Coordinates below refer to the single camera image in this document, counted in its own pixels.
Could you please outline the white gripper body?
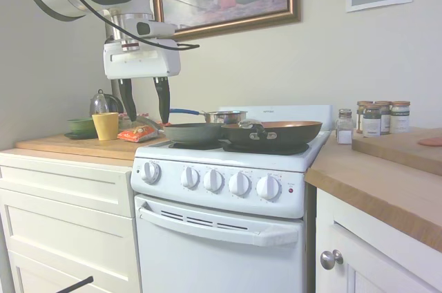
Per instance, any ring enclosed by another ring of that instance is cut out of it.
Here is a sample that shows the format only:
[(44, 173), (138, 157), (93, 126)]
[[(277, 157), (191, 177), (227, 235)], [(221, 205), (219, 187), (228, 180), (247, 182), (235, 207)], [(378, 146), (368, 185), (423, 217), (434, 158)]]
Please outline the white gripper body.
[(180, 53), (140, 43), (137, 50), (121, 42), (104, 45), (104, 70), (108, 79), (172, 77), (181, 71)]

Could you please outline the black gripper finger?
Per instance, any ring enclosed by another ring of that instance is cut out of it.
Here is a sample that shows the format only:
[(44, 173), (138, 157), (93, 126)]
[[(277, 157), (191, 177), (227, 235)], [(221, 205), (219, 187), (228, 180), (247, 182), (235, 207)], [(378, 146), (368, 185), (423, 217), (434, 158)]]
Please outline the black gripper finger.
[(167, 77), (156, 77), (154, 85), (158, 96), (160, 118), (163, 124), (167, 124), (169, 122), (171, 102), (169, 80)]
[(126, 109), (126, 114), (132, 122), (135, 122), (137, 119), (137, 110), (133, 99), (131, 79), (119, 79), (118, 86), (122, 103)]

